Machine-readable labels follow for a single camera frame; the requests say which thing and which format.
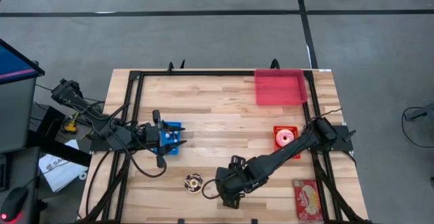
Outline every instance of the donut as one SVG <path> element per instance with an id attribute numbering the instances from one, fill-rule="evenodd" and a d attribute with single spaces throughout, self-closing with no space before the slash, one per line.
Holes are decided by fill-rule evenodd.
<path id="1" fill-rule="evenodd" d="M 199 173 L 190 174 L 185 178 L 184 187 L 189 193 L 199 193 L 203 179 Z"/>
<path id="2" fill-rule="evenodd" d="M 283 129 L 277 132 L 276 142 L 280 147 L 287 145 L 289 142 L 294 140 L 294 133 L 288 129 Z"/>

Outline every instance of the red tray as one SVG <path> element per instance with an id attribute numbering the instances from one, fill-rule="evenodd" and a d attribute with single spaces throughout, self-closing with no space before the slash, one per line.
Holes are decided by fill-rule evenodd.
<path id="1" fill-rule="evenodd" d="M 303 71 L 299 69 L 255 70 L 257 105 L 301 105 L 307 101 Z"/>

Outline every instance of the red box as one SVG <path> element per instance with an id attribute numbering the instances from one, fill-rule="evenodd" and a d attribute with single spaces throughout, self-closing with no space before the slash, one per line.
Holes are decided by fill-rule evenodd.
<path id="1" fill-rule="evenodd" d="M 315 180 L 294 180 L 297 214 L 300 220 L 323 220 L 323 211 L 319 201 Z"/>
<path id="2" fill-rule="evenodd" d="M 280 130 L 285 130 L 285 129 L 290 130 L 292 132 L 292 134 L 294 134 L 294 140 L 296 138 L 298 138 L 298 129 L 296 126 L 274 126 L 274 131 L 273 131 L 274 132 L 273 133 L 274 134 L 274 151 L 277 151 L 281 148 L 279 143 L 277 143 L 276 135 Z M 301 155 L 298 153 L 292 159 L 300 159 L 300 158 L 301 158 Z"/>
<path id="3" fill-rule="evenodd" d="M 307 101 L 304 74 L 299 69 L 255 70 L 257 105 L 301 105 Z"/>

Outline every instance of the wooden table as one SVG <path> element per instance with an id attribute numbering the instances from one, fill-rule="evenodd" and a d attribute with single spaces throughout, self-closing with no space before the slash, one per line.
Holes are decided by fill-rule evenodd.
<path id="1" fill-rule="evenodd" d="M 123 104 L 130 70 L 113 71 L 108 89 L 105 113 L 112 113 Z M 321 113 L 340 108 L 331 71 L 313 70 Z M 133 87 L 132 104 L 137 84 Z M 314 116 L 309 95 L 311 115 Z M 148 76 L 144 79 L 140 102 L 139 122 L 151 121 L 151 111 L 159 109 L 166 121 L 182 122 L 188 140 L 180 148 L 179 156 L 166 156 L 167 172 L 151 179 L 130 166 L 122 223 L 298 223 L 292 181 L 315 179 L 309 152 L 301 159 L 291 159 L 278 169 L 266 185 L 241 200 L 238 210 L 222 205 L 220 198 L 207 200 L 200 193 L 184 189 L 186 175 L 200 173 L 204 180 L 214 178 L 216 168 L 227 167 L 232 155 L 250 157 L 269 154 L 273 150 L 273 126 L 305 125 L 302 106 L 258 106 L 255 103 L 253 76 Z M 341 112 L 326 116 L 333 124 L 344 120 Z M 80 214 L 85 214 L 86 193 L 97 163 L 103 153 L 96 153 L 90 165 Z M 361 217 L 367 218 L 363 196 L 353 161 L 345 154 L 332 152 L 336 185 L 345 200 Z M 99 170 L 90 206 L 100 199 L 107 187 L 111 168 L 109 155 Z M 155 156 L 147 151 L 134 155 L 136 161 L 149 172 L 160 171 Z M 216 193 L 215 186 L 206 189 Z M 326 191 L 330 218 L 334 218 L 330 194 Z M 117 193 L 113 195 L 111 218 L 114 217 Z"/>

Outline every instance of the monitor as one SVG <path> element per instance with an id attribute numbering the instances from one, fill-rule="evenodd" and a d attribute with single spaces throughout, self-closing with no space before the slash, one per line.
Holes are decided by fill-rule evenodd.
<path id="1" fill-rule="evenodd" d="M 45 75 L 45 71 L 0 39 L 0 84 Z"/>

